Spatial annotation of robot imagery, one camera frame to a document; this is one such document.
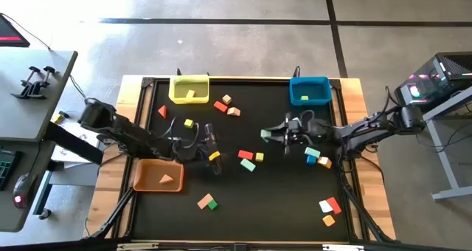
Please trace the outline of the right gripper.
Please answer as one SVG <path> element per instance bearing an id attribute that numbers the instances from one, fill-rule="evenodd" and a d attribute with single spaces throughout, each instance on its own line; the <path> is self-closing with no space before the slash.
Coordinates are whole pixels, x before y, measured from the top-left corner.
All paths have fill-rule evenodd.
<path id="1" fill-rule="evenodd" d="M 284 122 L 263 130 L 271 132 L 267 140 L 283 143 L 285 156 L 290 154 L 290 146 L 293 144 L 313 145 L 312 139 L 306 134 L 300 120 L 294 119 L 290 112 L 285 114 Z"/>

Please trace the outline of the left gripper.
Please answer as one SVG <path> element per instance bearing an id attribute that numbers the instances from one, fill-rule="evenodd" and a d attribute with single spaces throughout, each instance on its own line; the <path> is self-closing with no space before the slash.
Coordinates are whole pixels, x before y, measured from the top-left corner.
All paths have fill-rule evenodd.
<path id="1" fill-rule="evenodd" d="M 209 156 L 218 151 L 217 139 L 211 123 L 204 126 L 206 136 L 185 139 L 173 137 L 172 157 L 178 163 L 208 161 Z M 222 159 L 216 157 L 210 161 L 211 169 L 216 176 L 222 174 Z"/>

